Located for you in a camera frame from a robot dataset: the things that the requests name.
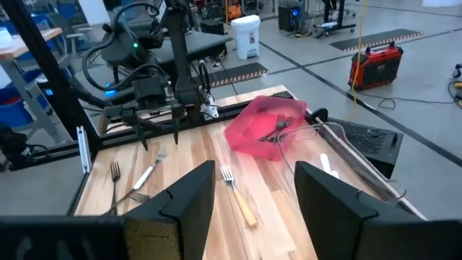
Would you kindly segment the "white trash bin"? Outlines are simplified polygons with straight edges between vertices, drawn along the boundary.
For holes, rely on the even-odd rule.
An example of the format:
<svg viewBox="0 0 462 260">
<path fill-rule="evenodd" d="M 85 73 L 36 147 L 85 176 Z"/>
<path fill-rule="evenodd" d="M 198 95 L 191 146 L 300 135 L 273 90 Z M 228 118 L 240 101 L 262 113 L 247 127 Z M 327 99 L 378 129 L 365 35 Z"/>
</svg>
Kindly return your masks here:
<svg viewBox="0 0 462 260">
<path fill-rule="evenodd" d="M 259 55 L 259 27 L 261 19 L 258 15 L 248 15 L 231 21 L 235 33 L 237 57 L 241 60 Z"/>
</svg>

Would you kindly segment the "white handled metal fork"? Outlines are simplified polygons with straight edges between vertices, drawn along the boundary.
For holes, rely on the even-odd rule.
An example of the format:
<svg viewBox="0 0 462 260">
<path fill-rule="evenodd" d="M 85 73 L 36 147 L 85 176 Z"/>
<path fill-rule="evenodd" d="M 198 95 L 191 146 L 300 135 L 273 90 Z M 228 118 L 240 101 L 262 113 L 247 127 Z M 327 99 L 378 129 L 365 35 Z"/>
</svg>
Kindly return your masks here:
<svg viewBox="0 0 462 260">
<path fill-rule="evenodd" d="M 160 148 L 160 150 L 158 151 L 157 153 L 157 156 L 154 160 L 154 162 L 143 172 L 143 174 L 141 175 L 141 177 L 137 180 L 137 182 L 133 185 L 132 189 L 134 191 L 136 190 L 139 190 L 143 185 L 144 183 L 146 182 L 146 180 L 148 179 L 148 177 L 150 176 L 150 174 L 152 173 L 152 171 L 155 169 L 155 167 L 161 163 L 166 157 L 166 149 L 164 147 Z"/>
<path fill-rule="evenodd" d="M 335 170 L 332 170 L 328 155 L 325 153 L 321 153 L 319 158 L 321 161 L 321 166 L 322 166 L 323 171 L 337 179 L 340 179 L 339 173 Z"/>
</svg>

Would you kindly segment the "black computer tower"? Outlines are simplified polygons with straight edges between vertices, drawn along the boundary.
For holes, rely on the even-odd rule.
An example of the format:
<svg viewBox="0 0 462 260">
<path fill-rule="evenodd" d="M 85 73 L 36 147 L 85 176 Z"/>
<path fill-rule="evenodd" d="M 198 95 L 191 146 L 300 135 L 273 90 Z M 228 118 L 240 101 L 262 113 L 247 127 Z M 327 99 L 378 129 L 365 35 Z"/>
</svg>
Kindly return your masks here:
<svg viewBox="0 0 462 260">
<path fill-rule="evenodd" d="M 299 30 L 301 7 L 298 2 L 287 2 L 278 6 L 278 25 L 280 30 L 289 33 Z"/>
</svg>

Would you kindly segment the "black arched clamp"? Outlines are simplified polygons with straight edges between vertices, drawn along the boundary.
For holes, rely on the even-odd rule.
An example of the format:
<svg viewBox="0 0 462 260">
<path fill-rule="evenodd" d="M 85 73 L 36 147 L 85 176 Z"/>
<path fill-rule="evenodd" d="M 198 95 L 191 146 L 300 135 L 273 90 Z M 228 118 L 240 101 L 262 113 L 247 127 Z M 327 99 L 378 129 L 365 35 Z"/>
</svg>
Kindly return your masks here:
<svg viewBox="0 0 462 260">
<path fill-rule="evenodd" d="M 321 124 L 328 122 L 328 110 L 326 108 L 319 108 L 312 111 L 309 115 L 309 119 L 314 124 Z"/>
</svg>

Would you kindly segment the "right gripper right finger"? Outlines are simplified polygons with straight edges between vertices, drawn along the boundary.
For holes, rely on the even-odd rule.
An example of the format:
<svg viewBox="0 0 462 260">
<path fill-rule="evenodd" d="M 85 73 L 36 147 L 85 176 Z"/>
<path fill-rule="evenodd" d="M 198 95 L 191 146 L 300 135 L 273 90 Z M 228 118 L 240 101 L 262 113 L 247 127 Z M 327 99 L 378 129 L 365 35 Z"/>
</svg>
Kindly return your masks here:
<svg viewBox="0 0 462 260">
<path fill-rule="evenodd" d="M 462 220 L 423 220 L 303 161 L 295 188 L 318 260 L 462 260 Z"/>
</svg>

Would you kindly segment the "dark grey table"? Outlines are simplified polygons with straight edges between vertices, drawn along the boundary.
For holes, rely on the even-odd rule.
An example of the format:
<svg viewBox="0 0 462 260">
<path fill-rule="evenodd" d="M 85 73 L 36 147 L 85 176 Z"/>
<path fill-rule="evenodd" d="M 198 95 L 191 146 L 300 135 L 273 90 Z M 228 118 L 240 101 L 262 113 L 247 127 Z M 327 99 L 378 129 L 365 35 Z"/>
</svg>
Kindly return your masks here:
<svg viewBox="0 0 462 260">
<path fill-rule="evenodd" d="M 205 32 L 190 32 L 185 34 L 187 56 L 189 59 L 201 59 L 212 56 L 218 48 L 233 41 L 229 35 L 216 35 Z M 161 48 L 151 49 L 159 64 L 174 63 L 173 48 L 169 39 L 164 40 Z"/>
</svg>

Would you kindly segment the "hazard striped floor mat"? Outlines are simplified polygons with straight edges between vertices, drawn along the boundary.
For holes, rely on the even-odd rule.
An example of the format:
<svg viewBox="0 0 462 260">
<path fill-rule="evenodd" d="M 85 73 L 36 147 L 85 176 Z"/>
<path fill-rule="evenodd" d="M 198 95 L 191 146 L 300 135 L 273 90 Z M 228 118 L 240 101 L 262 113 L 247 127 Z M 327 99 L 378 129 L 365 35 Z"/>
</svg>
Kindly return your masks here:
<svg viewBox="0 0 462 260">
<path fill-rule="evenodd" d="M 349 52 L 356 51 L 358 48 L 373 48 L 376 46 L 383 46 L 392 42 L 408 40 L 410 38 L 416 38 L 419 36 L 423 36 L 423 33 L 414 30 L 396 29 L 362 36 L 361 39 L 352 38 L 349 40 L 341 40 L 335 43 L 331 43 L 331 46 L 339 49 L 340 51 Z"/>
<path fill-rule="evenodd" d="M 209 82 L 210 87 L 213 88 L 247 81 L 268 73 L 269 70 L 260 63 L 251 63 L 229 69 L 213 70 L 209 72 Z"/>
</svg>

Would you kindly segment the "black cabled device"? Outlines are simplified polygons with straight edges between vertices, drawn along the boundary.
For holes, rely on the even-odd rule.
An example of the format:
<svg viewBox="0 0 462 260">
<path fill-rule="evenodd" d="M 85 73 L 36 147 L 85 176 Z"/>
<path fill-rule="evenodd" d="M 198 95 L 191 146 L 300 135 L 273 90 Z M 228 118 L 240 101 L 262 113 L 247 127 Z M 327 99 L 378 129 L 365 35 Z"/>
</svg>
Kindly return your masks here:
<svg viewBox="0 0 462 260">
<path fill-rule="evenodd" d="M 28 144 L 26 134 L 13 131 L 4 122 L 0 122 L 0 151 L 6 158 L 4 165 L 10 171 L 37 165 L 50 154 L 42 144 Z"/>
</svg>

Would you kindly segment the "orange handled metal fork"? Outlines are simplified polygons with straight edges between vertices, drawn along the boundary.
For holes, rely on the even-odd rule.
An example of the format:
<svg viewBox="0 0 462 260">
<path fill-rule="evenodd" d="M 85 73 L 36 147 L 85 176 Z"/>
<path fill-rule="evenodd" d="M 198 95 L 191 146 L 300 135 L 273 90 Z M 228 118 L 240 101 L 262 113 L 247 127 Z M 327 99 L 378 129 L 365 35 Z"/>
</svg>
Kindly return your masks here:
<svg viewBox="0 0 462 260">
<path fill-rule="evenodd" d="M 236 202 L 240 208 L 241 214 L 249 228 L 256 228 L 258 226 L 258 220 L 253 215 L 250 207 L 248 206 L 246 200 L 239 192 L 237 186 L 235 185 L 235 178 L 232 174 L 231 168 L 229 165 L 220 165 L 220 171 L 224 181 L 232 188 L 233 194 L 235 196 Z"/>
</svg>

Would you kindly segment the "red and black case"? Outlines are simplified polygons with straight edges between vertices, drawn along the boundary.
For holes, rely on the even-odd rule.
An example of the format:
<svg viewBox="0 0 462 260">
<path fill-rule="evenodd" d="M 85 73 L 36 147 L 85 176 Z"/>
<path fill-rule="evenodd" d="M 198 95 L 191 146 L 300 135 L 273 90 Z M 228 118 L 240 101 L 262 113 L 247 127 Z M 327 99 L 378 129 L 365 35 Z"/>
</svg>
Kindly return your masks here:
<svg viewBox="0 0 462 260">
<path fill-rule="evenodd" d="M 356 53 L 352 57 L 348 85 L 356 91 L 363 91 L 392 83 L 403 54 L 402 47 L 396 46 L 395 42 Z"/>
</svg>

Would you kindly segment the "silver metal bracket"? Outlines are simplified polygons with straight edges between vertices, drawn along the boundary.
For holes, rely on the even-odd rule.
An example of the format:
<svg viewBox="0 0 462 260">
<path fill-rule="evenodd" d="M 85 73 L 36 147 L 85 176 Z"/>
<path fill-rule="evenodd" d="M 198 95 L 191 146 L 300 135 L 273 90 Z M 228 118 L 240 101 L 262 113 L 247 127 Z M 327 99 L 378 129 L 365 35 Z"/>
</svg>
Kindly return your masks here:
<svg viewBox="0 0 462 260">
<path fill-rule="evenodd" d="M 87 133 L 83 126 L 77 127 L 77 138 L 79 145 L 79 156 L 82 165 L 82 172 L 83 174 L 88 174 L 91 171 L 92 163 L 89 143 L 87 140 Z"/>
</svg>

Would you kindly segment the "wooden desk grey legs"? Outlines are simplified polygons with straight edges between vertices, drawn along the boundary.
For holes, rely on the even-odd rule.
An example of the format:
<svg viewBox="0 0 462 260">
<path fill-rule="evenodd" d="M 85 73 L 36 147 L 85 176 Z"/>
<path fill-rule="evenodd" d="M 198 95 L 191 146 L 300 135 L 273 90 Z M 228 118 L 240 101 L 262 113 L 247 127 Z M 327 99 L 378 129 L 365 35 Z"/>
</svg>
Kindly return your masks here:
<svg viewBox="0 0 462 260">
<path fill-rule="evenodd" d="M 37 98 L 40 95 L 35 90 L 29 90 L 33 83 L 27 83 L 21 73 L 20 67 L 16 66 L 14 60 L 24 53 L 31 52 L 34 55 L 38 66 L 46 72 L 46 78 L 51 83 L 52 76 L 61 73 L 59 62 L 55 59 L 46 45 L 47 40 L 52 40 L 62 33 L 61 28 L 39 31 L 32 23 L 31 29 L 26 29 L 19 35 L 11 37 L 7 47 L 0 48 L 0 66 L 6 75 L 11 79 L 22 99 L 27 103 L 29 109 L 36 117 L 36 121 L 25 129 L 44 129 L 55 142 L 61 143 L 64 138 L 59 134 L 58 129 L 51 118 L 46 114 Z"/>
</svg>

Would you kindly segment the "pink plastic bin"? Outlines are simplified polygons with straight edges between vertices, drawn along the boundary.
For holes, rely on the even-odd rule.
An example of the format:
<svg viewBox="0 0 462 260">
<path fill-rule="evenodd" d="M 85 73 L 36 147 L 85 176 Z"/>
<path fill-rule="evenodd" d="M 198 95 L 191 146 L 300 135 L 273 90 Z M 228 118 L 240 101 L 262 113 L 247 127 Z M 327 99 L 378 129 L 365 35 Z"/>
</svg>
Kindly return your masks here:
<svg viewBox="0 0 462 260">
<path fill-rule="evenodd" d="M 307 108 L 308 104 L 302 100 L 263 95 L 255 97 L 225 129 L 230 149 L 266 160 L 279 161 L 282 153 L 294 141 L 295 135 L 292 131 L 304 124 Z M 268 139 L 260 142 L 261 137 L 274 129 L 280 113 L 284 114 L 285 119 L 293 117 L 293 122 L 270 137 L 288 133 L 288 138 L 277 144 L 270 143 Z"/>
</svg>

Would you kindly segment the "black wheeled stand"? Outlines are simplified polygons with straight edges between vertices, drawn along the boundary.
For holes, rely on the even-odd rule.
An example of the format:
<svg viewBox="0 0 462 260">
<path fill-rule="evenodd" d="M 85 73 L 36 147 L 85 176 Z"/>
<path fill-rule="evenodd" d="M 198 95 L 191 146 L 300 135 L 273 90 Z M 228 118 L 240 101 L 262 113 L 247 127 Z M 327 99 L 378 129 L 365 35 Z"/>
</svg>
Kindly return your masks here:
<svg viewBox="0 0 462 260">
<path fill-rule="evenodd" d="M 324 4 L 323 22 L 312 26 L 313 32 L 320 36 L 329 37 L 331 32 L 338 30 L 349 29 L 351 33 L 356 30 L 356 24 L 344 24 L 344 15 L 350 14 L 351 18 L 355 18 L 356 12 L 345 8 L 346 0 L 322 0 Z"/>
</svg>

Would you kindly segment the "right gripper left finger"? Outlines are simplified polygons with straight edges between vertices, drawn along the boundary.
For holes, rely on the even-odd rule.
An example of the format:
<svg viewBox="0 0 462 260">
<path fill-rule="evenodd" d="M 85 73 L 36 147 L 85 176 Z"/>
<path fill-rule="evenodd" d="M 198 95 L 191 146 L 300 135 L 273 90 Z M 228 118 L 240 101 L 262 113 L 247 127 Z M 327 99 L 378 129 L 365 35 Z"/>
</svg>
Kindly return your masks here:
<svg viewBox="0 0 462 260">
<path fill-rule="evenodd" d="M 0 260 L 201 260 L 215 183 L 205 161 L 120 216 L 0 217 Z"/>
</svg>

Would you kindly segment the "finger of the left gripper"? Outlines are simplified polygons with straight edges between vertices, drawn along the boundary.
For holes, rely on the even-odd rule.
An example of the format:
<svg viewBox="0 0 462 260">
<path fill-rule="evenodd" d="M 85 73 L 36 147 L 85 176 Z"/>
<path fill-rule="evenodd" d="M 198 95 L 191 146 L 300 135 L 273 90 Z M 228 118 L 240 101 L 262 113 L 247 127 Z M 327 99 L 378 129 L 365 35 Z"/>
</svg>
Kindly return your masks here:
<svg viewBox="0 0 462 260">
<path fill-rule="evenodd" d="M 143 145 L 144 149 L 148 150 L 147 141 L 144 137 L 143 130 L 139 121 L 139 117 L 137 116 L 136 111 L 124 111 L 122 112 L 122 120 L 127 125 L 130 126 L 141 144 Z"/>
<path fill-rule="evenodd" d="M 178 132 L 180 130 L 180 117 L 181 117 L 181 107 L 172 106 L 172 130 L 175 143 L 178 144 Z"/>
</svg>

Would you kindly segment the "clear plastic bin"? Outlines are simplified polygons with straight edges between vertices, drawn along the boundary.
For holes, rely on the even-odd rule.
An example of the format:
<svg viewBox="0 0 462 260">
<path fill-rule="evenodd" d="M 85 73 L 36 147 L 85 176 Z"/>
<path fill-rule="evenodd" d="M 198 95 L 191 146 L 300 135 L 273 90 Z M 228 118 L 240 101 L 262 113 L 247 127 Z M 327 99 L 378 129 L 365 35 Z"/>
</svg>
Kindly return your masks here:
<svg viewBox="0 0 462 260">
<path fill-rule="evenodd" d="M 406 188 L 398 181 L 388 180 L 354 148 L 337 123 L 317 123 L 292 131 L 291 146 L 282 153 L 284 172 L 294 173 L 295 163 L 305 161 L 322 169 L 320 154 L 328 155 L 331 168 L 339 173 L 339 180 L 384 201 L 393 207 L 411 212 L 405 199 Z"/>
</svg>

